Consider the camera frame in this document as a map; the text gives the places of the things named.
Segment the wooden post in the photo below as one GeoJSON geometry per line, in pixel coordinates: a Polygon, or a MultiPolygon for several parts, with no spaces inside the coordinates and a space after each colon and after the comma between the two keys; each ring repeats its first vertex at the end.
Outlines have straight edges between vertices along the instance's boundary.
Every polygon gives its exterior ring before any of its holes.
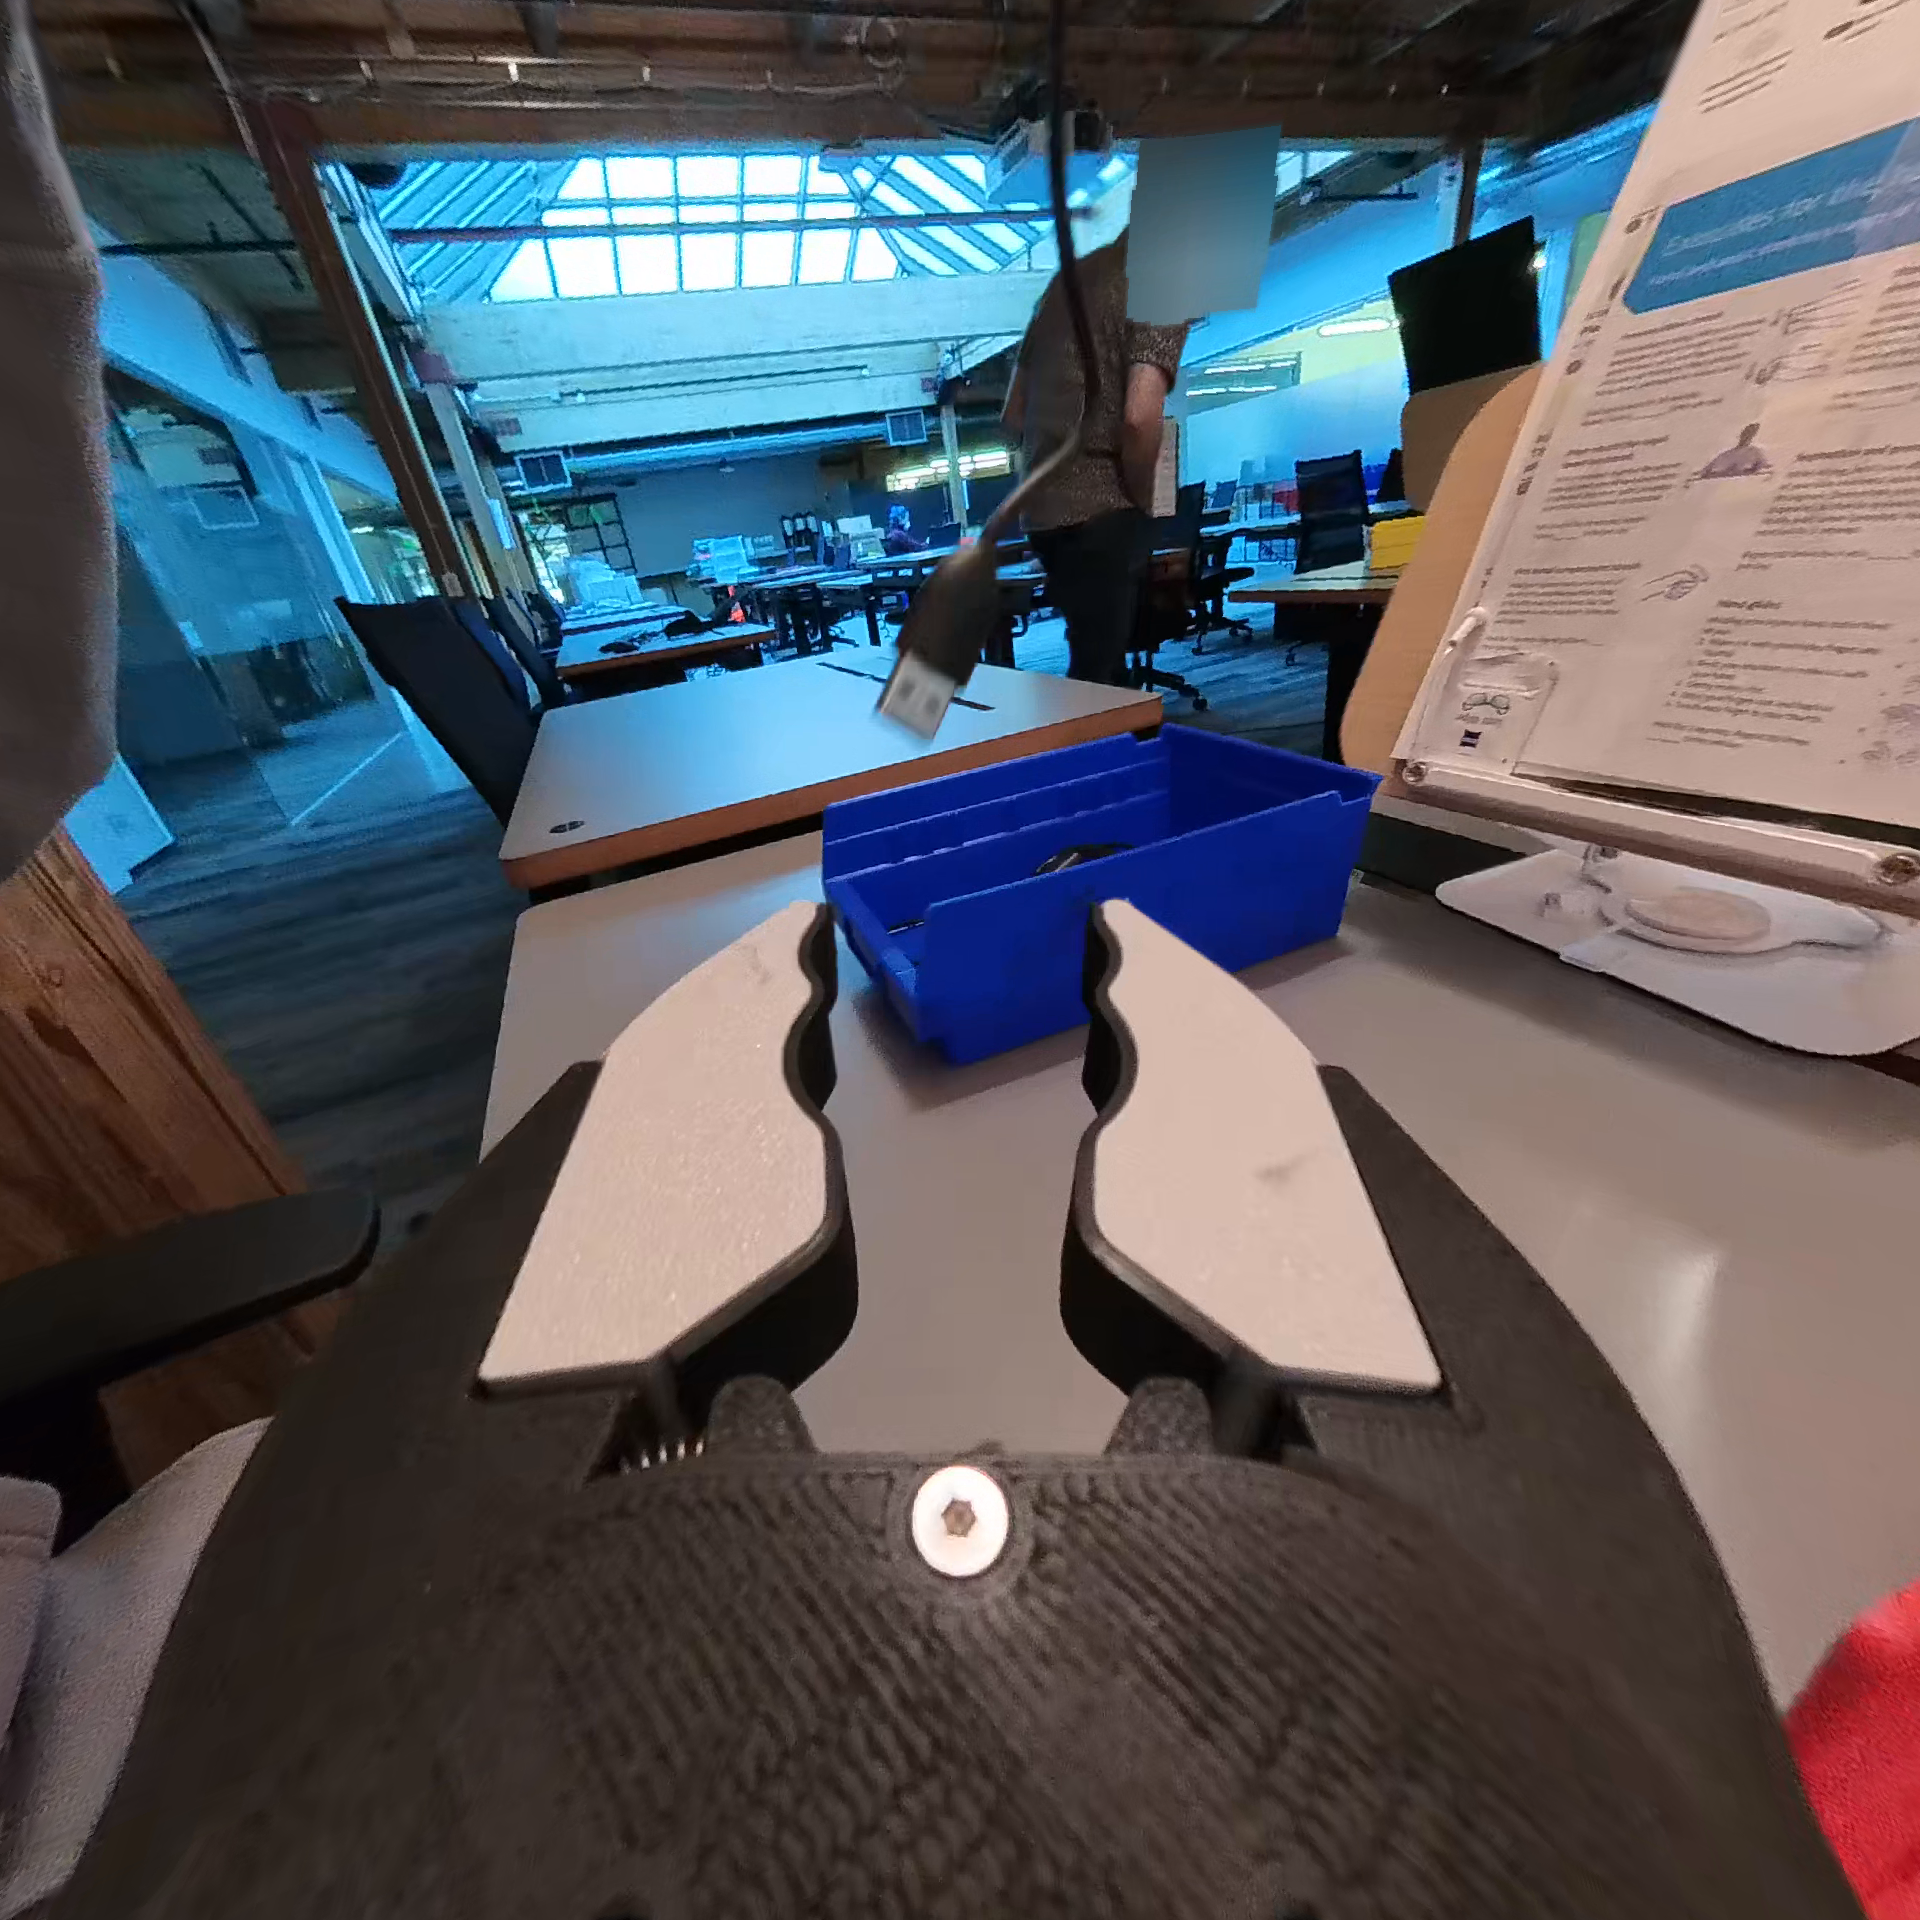
{"type": "MultiPolygon", "coordinates": [[[[3,1279],[305,1193],[305,1177],[128,915],[58,829],[3,895],[3,1279]]],[[[82,1429],[132,1485],[276,1410],[341,1325],[352,1271],[130,1384],[82,1395],[82,1429]]]]}

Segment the row of office desks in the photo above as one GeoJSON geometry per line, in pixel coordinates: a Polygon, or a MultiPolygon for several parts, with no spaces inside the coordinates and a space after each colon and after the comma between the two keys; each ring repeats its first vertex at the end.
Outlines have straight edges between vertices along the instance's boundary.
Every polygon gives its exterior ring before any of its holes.
{"type": "MultiPolygon", "coordinates": [[[[1204,691],[1174,671],[1162,667],[1162,649],[1179,643],[1200,649],[1214,626],[1243,629],[1246,619],[1233,615],[1235,611],[1272,608],[1274,643],[1285,654],[1285,667],[1296,666],[1296,654],[1306,645],[1318,645],[1329,656],[1322,715],[1316,731],[1307,737],[1307,747],[1318,759],[1339,765],[1339,721],[1401,577],[1394,568],[1376,568],[1378,542],[1417,526],[1417,520],[1388,520],[1358,528],[1354,535],[1364,545],[1360,561],[1298,571],[1229,568],[1227,554],[1240,537],[1290,537],[1298,558],[1322,561],[1332,552],[1332,535],[1314,534],[1307,520],[1222,522],[1210,531],[1203,501],[1196,499],[1190,513],[1152,522],[1145,535],[1136,611],[1124,623],[1120,683],[1179,696],[1200,714],[1210,707],[1204,691]]],[[[958,568],[986,569],[982,562],[962,562],[972,549],[973,542],[968,539],[852,569],[794,568],[748,582],[746,598],[757,611],[773,614],[774,623],[753,625],[723,618],[701,623],[683,608],[675,608],[672,619],[651,629],[636,625],[590,629],[573,623],[563,631],[561,679],[570,691],[603,694],[620,686],[637,688],[642,673],[662,675],[726,662],[757,664],[768,645],[790,648],[801,656],[830,651],[837,619],[848,611],[864,615],[869,643],[878,648],[888,641],[880,608],[897,599],[902,601],[897,631],[901,641],[922,614],[922,598],[931,582],[958,568]]]]}

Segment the black monitor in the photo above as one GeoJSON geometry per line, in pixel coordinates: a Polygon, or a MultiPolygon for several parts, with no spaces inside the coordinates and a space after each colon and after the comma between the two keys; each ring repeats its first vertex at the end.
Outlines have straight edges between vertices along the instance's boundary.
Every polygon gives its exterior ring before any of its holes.
{"type": "Polygon", "coordinates": [[[1536,255],[1526,216],[1388,275],[1410,399],[1544,360],[1536,255]]]}

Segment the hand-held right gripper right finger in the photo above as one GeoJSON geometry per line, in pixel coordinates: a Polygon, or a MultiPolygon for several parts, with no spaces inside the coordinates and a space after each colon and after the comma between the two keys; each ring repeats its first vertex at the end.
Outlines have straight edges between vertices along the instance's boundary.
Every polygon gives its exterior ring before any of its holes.
{"type": "Polygon", "coordinates": [[[1138,905],[1088,917],[1064,1327],[1132,1392],[1420,1402],[1443,1365],[1322,1065],[1235,974],[1138,905]]]}

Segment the red plastic bin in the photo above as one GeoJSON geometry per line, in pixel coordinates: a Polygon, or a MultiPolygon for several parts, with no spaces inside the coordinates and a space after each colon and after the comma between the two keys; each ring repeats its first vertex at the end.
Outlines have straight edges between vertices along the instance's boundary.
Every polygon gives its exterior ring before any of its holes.
{"type": "Polygon", "coordinates": [[[1814,1822],[1872,1919],[1917,1915],[1917,1587],[1867,1608],[1786,1718],[1814,1822]]]}

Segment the blue plastic bin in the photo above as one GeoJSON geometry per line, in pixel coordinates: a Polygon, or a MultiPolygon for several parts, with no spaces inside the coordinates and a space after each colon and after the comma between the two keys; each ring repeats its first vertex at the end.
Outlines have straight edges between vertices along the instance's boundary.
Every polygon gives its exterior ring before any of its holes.
{"type": "Polygon", "coordinates": [[[1227,973],[1336,937],[1378,784],[1210,729],[1112,737],[830,806],[824,891],[909,1038],[972,1065],[1088,1018],[1104,901],[1227,973]]]}

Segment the wood edged grey table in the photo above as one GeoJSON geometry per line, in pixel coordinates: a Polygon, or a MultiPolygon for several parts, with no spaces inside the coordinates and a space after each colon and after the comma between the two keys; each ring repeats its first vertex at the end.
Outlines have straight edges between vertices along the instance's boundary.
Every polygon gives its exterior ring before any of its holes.
{"type": "Polygon", "coordinates": [[[532,897],[1164,721],[1152,691],[981,666],[937,735],[920,739],[880,715],[880,688],[876,667],[809,656],[550,711],[498,866],[532,897]]]}

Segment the printed instruction sheet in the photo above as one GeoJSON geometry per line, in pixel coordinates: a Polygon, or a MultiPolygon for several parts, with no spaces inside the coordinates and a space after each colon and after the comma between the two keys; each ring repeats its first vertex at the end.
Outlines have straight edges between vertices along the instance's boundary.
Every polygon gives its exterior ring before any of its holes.
{"type": "Polygon", "coordinates": [[[1916,831],[1917,5],[1700,5],[1401,754],[1916,831]]]}

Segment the dark blue office chair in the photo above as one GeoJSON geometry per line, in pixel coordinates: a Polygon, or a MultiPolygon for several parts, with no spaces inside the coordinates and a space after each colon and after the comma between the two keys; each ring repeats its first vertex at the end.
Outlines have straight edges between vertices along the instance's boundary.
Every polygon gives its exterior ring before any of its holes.
{"type": "Polygon", "coordinates": [[[507,829],[541,710],[522,662],[480,606],[446,598],[409,605],[341,598],[333,606],[380,677],[507,829]]]}

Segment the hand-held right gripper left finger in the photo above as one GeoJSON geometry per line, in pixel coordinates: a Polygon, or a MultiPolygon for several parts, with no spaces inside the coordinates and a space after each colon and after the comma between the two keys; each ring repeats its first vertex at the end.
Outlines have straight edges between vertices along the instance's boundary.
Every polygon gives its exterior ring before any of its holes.
{"type": "Polygon", "coordinates": [[[790,903],[608,1047],[478,1365],[491,1397],[796,1391],[857,1317],[834,1090],[837,933],[790,903]]]}

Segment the glass skylight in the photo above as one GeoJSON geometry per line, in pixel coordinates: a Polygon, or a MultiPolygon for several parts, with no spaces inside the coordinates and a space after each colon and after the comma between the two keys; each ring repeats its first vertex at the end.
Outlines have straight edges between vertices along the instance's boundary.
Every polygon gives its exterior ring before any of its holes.
{"type": "Polygon", "coordinates": [[[972,151],[612,151],[419,160],[370,190],[421,304],[768,294],[1024,272],[1041,200],[972,151]]]}

